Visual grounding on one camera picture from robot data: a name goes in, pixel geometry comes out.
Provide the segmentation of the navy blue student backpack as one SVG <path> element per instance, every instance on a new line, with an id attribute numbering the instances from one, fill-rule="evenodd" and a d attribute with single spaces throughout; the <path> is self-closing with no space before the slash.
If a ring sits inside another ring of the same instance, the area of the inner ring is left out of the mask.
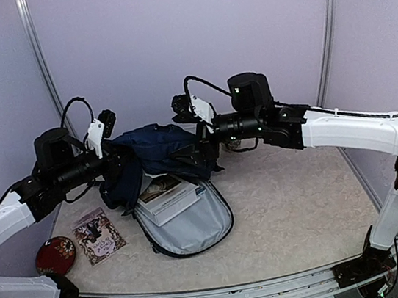
<path id="1" fill-rule="evenodd" d="M 232 231 L 234 214 L 210 181 L 219 166 L 201 156 L 192 132 L 152 124 L 107 140 L 104 147 L 119 155 L 123 169 L 116 178 L 104 177 L 102 200 L 133 217 L 155 252 L 192 257 Z"/>

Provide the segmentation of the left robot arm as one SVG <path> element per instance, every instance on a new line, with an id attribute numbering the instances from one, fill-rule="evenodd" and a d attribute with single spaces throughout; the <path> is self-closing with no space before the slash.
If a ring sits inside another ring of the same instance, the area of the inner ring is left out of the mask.
<path id="1" fill-rule="evenodd" d="M 115 120 L 100 116 L 91 121 L 85 141 L 66 128 L 49 129 L 34 141 L 32 174 L 14 183 L 0 199 L 0 246 L 19 231 L 46 218 L 70 191 L 99 176 L 121 174 L 123 158 L 107 145 Z M 65 276 L 1 277 L 0 298 L 84 298 Z"/>

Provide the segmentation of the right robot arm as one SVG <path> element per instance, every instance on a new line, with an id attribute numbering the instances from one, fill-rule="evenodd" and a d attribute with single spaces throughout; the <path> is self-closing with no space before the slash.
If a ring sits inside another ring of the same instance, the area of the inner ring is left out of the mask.
<path id="1" fill-rule="evenodd" d="M 239 73 L 227 80 L 234 108 L 230 114 L 216 113 L 212 104 L 190 94 L 172 98 L 173 121 L 197 126 L 195 145 L 173 157 L 200 166 L 218 157 L 220 144 L 255 139 L 285 149 L 335 147 L 373 150 L 395 156 L 396 178 L 376 223 L 370 227 L 363 252 L 356 259 L 338 264 L 335 271 L 347 276 L 352 270 L 373 276 L 388 267 L 391 247 L 398 233 L 398 112 L 350 112 L 273 99 L 268 79 L 260 73 Z"/>

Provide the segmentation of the white afternoon tea book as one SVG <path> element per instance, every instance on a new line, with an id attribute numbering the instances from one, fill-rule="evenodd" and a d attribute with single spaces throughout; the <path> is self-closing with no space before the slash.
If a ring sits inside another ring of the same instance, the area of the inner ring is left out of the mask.
<path id="1" fill-rule="evenodd" d="M 199 186 L 174 175 L 152 178 L 134 207 L 153 224 L 163 226 L 198 202 Z"/>

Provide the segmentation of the purple picture card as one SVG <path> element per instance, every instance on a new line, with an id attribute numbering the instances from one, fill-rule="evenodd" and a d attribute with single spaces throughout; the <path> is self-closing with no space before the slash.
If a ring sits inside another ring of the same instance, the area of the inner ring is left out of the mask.
<path id="1" fill-rule="evenodd" d="M 96 208 L 71 228 L 81 250 L 95 266 L 127 245 L 102 208 Z"/>

